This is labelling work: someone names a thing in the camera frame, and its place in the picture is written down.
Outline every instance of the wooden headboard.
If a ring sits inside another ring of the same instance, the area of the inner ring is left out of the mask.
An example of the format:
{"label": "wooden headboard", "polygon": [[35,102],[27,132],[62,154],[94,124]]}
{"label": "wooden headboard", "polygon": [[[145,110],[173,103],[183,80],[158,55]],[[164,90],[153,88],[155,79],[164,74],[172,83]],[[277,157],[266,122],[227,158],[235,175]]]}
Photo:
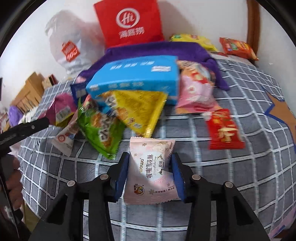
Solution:
{"label": "wooden headboard", "polygon": [[247,43],[255,54],[258,52],[260,38],[260,9],[256,0],[247,0],[248,6],[248,35]]}
{"label": "wooden headboard", "polygon": [[43,92],[42,78],[34,72],[10,105],[17,106],[21,112],[26,113],[39,105]]}

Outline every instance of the person's hand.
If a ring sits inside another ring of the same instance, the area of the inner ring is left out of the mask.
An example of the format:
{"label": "person's hand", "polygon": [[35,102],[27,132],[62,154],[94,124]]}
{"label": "person's hand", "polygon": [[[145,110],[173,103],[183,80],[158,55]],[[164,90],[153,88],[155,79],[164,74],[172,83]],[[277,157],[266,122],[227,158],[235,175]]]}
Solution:
{"label": "person's hand", "polygon": [[20,168],[20,162],[16,158],[13,160],[13,168],[15,170],[6,181],[6,186],[13,208],[16,210],[22,205],[22,184],[20,182],[22,173],[18,170]]}

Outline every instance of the metal screw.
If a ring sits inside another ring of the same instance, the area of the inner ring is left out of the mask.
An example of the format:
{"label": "metal screw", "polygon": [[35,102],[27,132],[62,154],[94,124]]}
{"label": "metal screw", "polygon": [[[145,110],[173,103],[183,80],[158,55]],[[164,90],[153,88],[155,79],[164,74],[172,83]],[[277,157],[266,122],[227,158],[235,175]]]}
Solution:
{"label": "metal screw", "polygon": [[102,174],[101,176],[100,176],[100,179],[101,180],[106,180],[106,179],[108,179],[108,174]]}
{"label": "metal screw", "polygon": [[200,175],[194,174],[194,175],[192,175],[192,179],[193,180],[200,180],[201,177],[200,177]]}
{"label": "metal screw", "polygon": [[75,181],[69,181],[69,182],[67,182],[67,186],[68,187],[72,187],[72,186],[74,186],[75,185]]}
{"label": "metal screw", "polygon": [[225,182],[225,186],[228,188],[232,188],[233,184],[231,182]]}

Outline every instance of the snowflake pastry packet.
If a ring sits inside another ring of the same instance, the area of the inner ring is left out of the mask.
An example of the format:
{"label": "snowflake pastry packet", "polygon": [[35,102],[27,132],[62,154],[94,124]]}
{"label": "snowflake pastry packet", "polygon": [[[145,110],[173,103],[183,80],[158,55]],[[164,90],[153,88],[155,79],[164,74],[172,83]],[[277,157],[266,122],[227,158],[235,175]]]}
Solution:
{"label": "snowflake pastry packet", "polygon": [[156,204],[178,198],[173,174],[168,171],[174,144],[175,140],[131,137],[123,195],[126,204]]}

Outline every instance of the red snack packet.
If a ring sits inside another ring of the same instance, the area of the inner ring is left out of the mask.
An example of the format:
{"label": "red snack packet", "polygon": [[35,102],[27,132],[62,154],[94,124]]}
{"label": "red snack packet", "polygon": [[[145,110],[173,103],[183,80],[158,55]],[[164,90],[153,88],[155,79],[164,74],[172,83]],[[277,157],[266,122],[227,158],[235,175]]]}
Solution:
{"label": "red snack packet", "polygon": [[103,0],[94,8],[107,47],[164,40],[157,0]]}
{"label": "red snack packet", "polygon": [[239,133],[237,125],[230,117],[228,109],[221,109],[202,114],[212,138],[209,149],[244,149],[245,142]]}
{"label": "red snack packet", "polygon": [[220,43],[226,54],[256,61],[259,60],[250,45],[245,42],[235,39],[220,38]]}

